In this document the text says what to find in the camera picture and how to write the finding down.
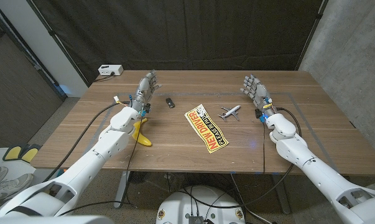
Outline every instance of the new driver sticker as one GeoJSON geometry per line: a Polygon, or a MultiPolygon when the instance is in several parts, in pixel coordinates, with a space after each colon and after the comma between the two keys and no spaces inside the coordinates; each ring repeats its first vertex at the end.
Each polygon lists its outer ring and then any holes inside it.
{"type": "Polygon", "coordinates": [[[208,152],[215,152],[229,144],[219,127],[212,121],[203,105],[185,113],[195,132],[204,141],[208,152]]]}

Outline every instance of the white robot body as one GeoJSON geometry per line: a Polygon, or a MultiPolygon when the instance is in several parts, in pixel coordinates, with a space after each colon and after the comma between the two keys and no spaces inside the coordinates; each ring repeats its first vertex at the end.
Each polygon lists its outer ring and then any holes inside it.
{"type": "MultiPolygon", "coordinates": [[[[209,186],[192,186],[186,188],[187,192],[205,202],[216,206],[235,206],[238,203],[230,195],[223,191],[209,186]]],[[[203,223],[204,220],[210,220],[216,224],[245,223],[243,210],[238,208],[210,208],[204,204],[195,203],[194,199],[185,193],[175,192],[162,202],[158,209],[156,224],[176,224],[176,223],[203,223]]]]}

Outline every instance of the table surface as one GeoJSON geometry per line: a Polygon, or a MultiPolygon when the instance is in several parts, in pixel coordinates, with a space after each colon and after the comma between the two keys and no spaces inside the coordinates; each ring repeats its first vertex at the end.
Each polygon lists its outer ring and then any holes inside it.
{"type": "MultiPolygon", "coordinates": [[[[148,71],[124,71],[119,77],[89,87],[31,164],[54,168],[70,150],[94,115],[119,95],[127,101],[148,71]]],[[[141,133],[152,146],[137,144],[129,170],[165,172],[283,173],[289,162],[281,158],[269,138],[270,130],[255,118],[251,99],[240,92],[246,75],[255,74],[271,93],[273,104],[290,110],[298,119],[309,149],[341,174],[375,175],[375,150],[353,127],[320,85],[307,72],[270,71],[157,71],[162,88],[151,99],[141,133]],[[165,99],[171,97],[175,108],[165,99]],[[202,104],[229,144],[210,154],[184,114],[202,104]],[[224,122],[220,106],[241,105],[237,121],[224,122]]],[[[70,167],[96,142],[99,133],[123,106],[100,115],[63,164],[70,167]]],[[[126,170],[135,140],[113,156],[104,169],[126,170]]],[[[293,173],[301,173],[298,168],[293,173]]]]}

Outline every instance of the yellow banana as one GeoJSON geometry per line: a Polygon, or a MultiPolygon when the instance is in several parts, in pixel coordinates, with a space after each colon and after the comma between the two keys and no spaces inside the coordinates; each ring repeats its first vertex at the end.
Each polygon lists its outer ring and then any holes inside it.
{"type": "MultiPolygon", "coordinates": [[[[142,120],[142,124],[145,123],[146,121],[147,121],[147,118],[144,118],[142,120]]],[[[140,144],[142,144],[144,146],[151,146],[150,140],[148,140],[146,137],[144,137],[142,135],[142,133],[139,134],[140,127],[141,127],[140,124],[141,124],[140,121],[135,122],[133,124],[133,126],[135,126],[135,132],[132,134],[132,137],[136,140],[137,135],[139,135],[139,139],[137,140],[138,143],[140,143],[140,144]]]]}

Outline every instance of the toy airplane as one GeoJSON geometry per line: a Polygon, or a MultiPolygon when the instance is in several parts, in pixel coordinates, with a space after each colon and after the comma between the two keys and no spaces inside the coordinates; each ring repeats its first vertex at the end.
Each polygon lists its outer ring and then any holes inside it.
{"type": "Polygon", "coordinates": [[[221,117],[221,118],[223,118],[224,121],[226,121],[226,118],[229,115],[233,115],[237,119],[237,121],[239,121],[239,119],[237,117],[238,112],[236,112],[236,110],[238,110],[240,107],[241,107],[240,105],[237,105],[234,108],[224,108],[224,107],[221,106],[221,108],[225,109],[227,112],[226,113],[222,113],[222,115],[218,115],[218,116],[221,117]]]}

